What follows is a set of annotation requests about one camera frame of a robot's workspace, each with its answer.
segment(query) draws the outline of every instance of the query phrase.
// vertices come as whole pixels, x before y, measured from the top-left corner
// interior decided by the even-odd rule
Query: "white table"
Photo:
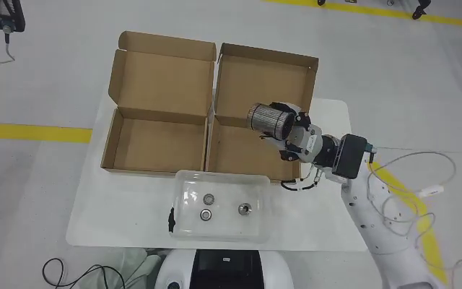
[[[66,240],[75,246],[189,249],[260,249],[285,251],[364,251],[366,245],[340,197],[340,185],[321,179],[309,191],[286,191],[272,185],[274,229],[266,243],[179,241],[168,233],[174,178],[109,173],[100,168],[113,109],[103,96]],[[347,105],[313,99],[310,117],[324,134],[351,132]],[[309,165],[302,167],[305,175]]]

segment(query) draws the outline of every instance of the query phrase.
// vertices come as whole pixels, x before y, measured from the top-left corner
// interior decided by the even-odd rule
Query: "yellow floor line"
[[[26,139],[48,142],[90,143],[91,129],[57,126],[28,126],[23,124],[0,124],[0,139]]]
[[[364,7],[364,6],[359,6],[355,4],[331,3],[329,2],[329,0],[327,0],[323,6],[318,6],[318,2],[316,0],[263,0],[263,1],[280,3],[280,4],[308,6],[308,7],[313,7],[313,8],[330,9],[330,10],[351,12],[351,13],[360,13],[360,14],[378,15],[378,16],[392,17],[392,18],[409,19],[409,20],[412,20],[411,16],[412,16],[412,13],[414,12],[414,11],[403,12],[403,11],[398,11],[398,10]],[[434,23],[449,24],[449,25],[462,25],[462,19],[442,17],[442,16],[436,16],[436,15],[422,15],[422,17],[420,17],[420,19],[417,21],[434,22]]]
[[[373,170],[376,170],[380,167],[380,164],[374,162],[371,166]],[[395,186],[397,188],[407,190],[407,188],[385,168],[379,170],[377,174],[382,180],[384,180],[386,183],[390,184],[391,186]],[[400,196],[401,201],[403,201],[412,211],[415,212],[416,206],[417,206],[417,209],[419,210],[420,215],[426,214],[428,212],[428,209],[425,203],[419,197],[416,197],[416,195],[412,194],[411,192],[402,192],[402,191],[399,191],[399,190],[396,190],[390,187],[388,188],[394,194]],[[430,217],[423,217],[422,219],[417,221],[417,230],[419,231],[419,233],[422,233],[426,229],[428,229],[428,227],[430,226],[430,223],[431,223]],[[424,256],[428,260],[428,262],[437,267],[443,267],[444,266],[443,258],[441,257],[440,247],[438,246],[438,241],[436,239],[434,230],[430,229],[428,232],[426,232],[422,236],[421,242],[422,242]],[[448,279],[447,279],[445,271],[437,269],[433,266],[429,266],[429,265],[427,266],[430,272],[434,276],[440,279],[440,281],[443,282],[444,284],[448,284]]]

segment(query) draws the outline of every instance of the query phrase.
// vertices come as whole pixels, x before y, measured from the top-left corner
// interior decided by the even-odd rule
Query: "gray floor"
[[[432,5],[429,12],[442,16],[460,11],[451,0]],[[12,35],[11,44],[17,62],[0,66],[0,123],[91,128],[118,35],[135,30],[316,56],[315,97],[345,101],[353,132],[387,148],[380,150],[381,160],[440,150],[462,168],[460,26],[258,0],[47,0],[23,6],[27,31]],[[115,250],[73,247],[64,239],[86,149],[0,140],[0,287],[48,288],[40,272],[47,259],[64,258],[73,278]],[[410,187],[436,183],[449,169],[431,157],[391,168]],[[425,200],[437,215],[447,265],[462,257],[460,185],[459,174],[444,194]],[[283,255],[296,288],[381,287],[367,252]]]

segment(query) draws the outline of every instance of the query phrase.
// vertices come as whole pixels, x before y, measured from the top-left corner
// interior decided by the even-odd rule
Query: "metal ring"
[[[204,198],[202,198],[204,204],[210,206],[211,204],[215,203],[215,197],[213,194],[205,194]]]
[[[209,209],[203,209],[201,211],[201,220],[208,221],[212,218],[212,211]]]
[[[237,211],[242,216],[247,216],[252,212],[252,206],[249,203],[240,204]]]

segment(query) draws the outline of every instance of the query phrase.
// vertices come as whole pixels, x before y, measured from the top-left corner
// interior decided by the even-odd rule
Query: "clear plastic container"
[[[171,236],[252,243],[268,239],[271,215],[268,177],[178,171],[175,182],[176,224]],[[213,196],[213,201],[210,195],[204,201],[207,194]],[[207,211],[201,215],[203,210],[209,210],[211,216]]]

